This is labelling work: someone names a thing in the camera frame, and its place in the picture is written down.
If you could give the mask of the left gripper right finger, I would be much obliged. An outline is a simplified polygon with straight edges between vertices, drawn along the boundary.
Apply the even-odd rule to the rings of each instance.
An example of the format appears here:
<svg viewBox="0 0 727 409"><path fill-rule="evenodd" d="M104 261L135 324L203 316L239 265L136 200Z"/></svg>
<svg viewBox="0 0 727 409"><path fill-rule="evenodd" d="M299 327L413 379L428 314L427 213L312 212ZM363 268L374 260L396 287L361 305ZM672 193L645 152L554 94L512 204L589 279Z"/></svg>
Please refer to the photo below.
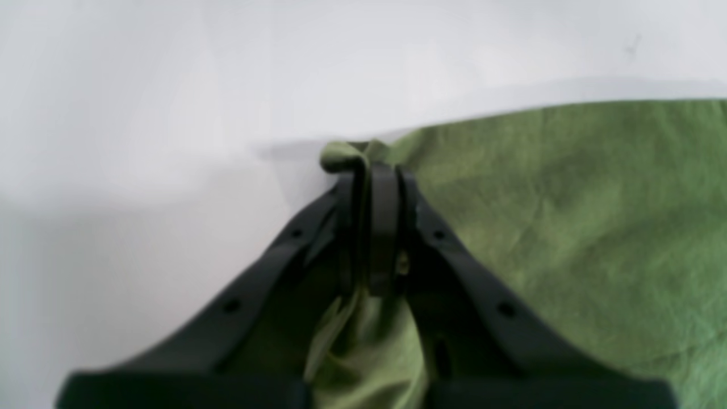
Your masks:
<svg viewBox="0 0 727 409"><path fill-rule="evenodd" d="M369 199L367 286L410 306L426 408L678 406L667 382L620 374L543 323L469 253L413 174L373 165Z"/></svg>

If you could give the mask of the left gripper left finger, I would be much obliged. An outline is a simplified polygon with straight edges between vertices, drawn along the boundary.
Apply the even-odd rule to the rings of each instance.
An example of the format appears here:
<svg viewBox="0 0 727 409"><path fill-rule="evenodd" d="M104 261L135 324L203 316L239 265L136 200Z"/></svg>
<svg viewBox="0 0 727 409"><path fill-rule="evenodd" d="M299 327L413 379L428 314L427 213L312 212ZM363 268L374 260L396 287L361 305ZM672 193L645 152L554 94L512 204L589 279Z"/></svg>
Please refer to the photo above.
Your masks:
<svg viewBox="0 0 727 409"><path fill-rule="evenodd" d="M309 408L314 326L353 290L361 175L345 171L257 261L171 336L68 377L57 408Z"/></svg>

